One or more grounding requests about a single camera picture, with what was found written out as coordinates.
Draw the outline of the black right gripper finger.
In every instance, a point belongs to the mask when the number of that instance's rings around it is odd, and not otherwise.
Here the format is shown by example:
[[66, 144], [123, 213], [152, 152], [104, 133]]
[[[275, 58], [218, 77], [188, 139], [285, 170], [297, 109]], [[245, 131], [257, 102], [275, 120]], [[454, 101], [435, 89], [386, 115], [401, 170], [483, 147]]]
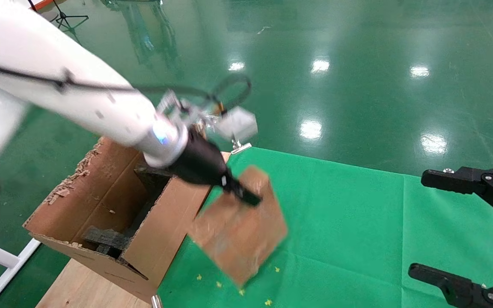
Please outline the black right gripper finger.
[[493, 207], [493, 169], [462, 166], [452, 173], [428, 169], [423, 172], [421, 183], [439, 190], [476, 194]]
[[441, 271], [423, 264], [413, 263], [408, 275], [439, 288], [446, 302], [456, 308], [493, 308], [493, 287], [484, 288], [472, 280]]

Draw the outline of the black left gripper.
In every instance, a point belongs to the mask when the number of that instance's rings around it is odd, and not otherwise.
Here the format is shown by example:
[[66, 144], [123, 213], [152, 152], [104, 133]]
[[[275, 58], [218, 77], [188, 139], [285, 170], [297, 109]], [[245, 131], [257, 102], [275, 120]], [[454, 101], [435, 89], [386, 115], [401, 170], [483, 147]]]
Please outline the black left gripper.
[[251, 207], [260, 204], [262, 197], [233, 177], [215, 144], [194, 129], [190, 129], [187, 136], [183, 152], [169, 166], [172, 174], [191, 184], [223, 187], [224, 191]]

